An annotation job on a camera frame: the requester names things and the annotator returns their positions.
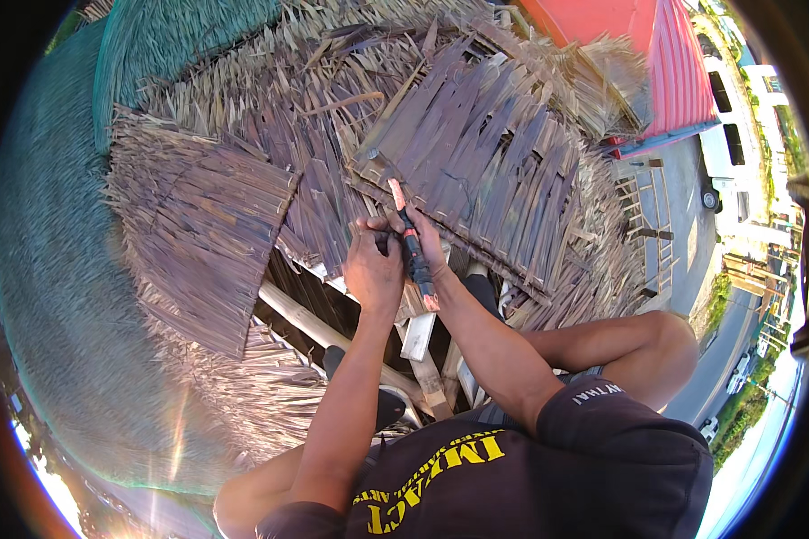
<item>pink corrugated metal sheet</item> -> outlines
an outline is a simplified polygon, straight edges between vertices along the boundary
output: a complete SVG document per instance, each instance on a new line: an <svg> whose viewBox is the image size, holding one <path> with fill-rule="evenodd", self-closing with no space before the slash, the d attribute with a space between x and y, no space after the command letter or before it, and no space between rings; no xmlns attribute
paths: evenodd
<svg viewBox="0 0 809 539"><path fill-rule="evenodd" d="M715 121L710 79L680 0L517 1L560 45L588 43L607 31L629 35L636 51L648 55L654 120L645 138Z"/></svg>
<svg viewBox="0 0 809 539"><path fill-rule="evenodd" d="M653 123L643 138L712 122L716 107L701 48L680 0L658 0L650 40Z"/></svg>

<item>tire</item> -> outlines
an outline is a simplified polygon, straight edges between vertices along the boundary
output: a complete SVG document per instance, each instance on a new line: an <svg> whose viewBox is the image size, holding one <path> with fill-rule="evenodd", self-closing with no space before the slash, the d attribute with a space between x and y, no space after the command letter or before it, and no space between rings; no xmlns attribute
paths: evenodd
<svg viewBox="0 0 809 539"><path fill-rule="evenodd" d="M701 190L701 205L708 210L716 210L720 205L720 194L712 187L705 187Z"/></svg>

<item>man's right hand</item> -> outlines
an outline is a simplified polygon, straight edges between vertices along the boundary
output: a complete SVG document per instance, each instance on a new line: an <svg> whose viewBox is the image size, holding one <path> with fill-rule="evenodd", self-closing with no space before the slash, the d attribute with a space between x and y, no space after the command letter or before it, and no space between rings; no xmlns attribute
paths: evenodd
<svg viewBox="0 0 809 539"><path fill-rule="evenodd" d="M446 257L443 256L443 249L441 249L441 235L431 225L429 218L422 214L413 206L406 206L407 216L413 222L413 226L417 229L419 235L419 243L422 247L422 256L425 261L429 263L429 270L432 277L436 278L444 269L447 268ZM405 232L405 223L399 217L399 212L393 211L388 216L390 226L399 234Z"/></svg>

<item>person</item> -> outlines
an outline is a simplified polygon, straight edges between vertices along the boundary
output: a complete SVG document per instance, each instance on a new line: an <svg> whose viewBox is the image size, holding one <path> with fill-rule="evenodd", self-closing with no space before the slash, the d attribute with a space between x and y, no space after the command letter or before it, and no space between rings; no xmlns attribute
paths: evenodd
<svg viewBox="0 0 809 539"><path fill-rule="evenodd" d="M712 456L691 425L656 412L695 368L689 325L649 312L519 333L447 267L429 220L407 211L438 314L493 403L370 448L381 361L405 281L391 231L404 225L395 214L361 219L344 266L361 305L353 343L305 444L222 487L214 507L221 532L228 539L693 537ZM561 380L552 368L571 374Z"/></svg>

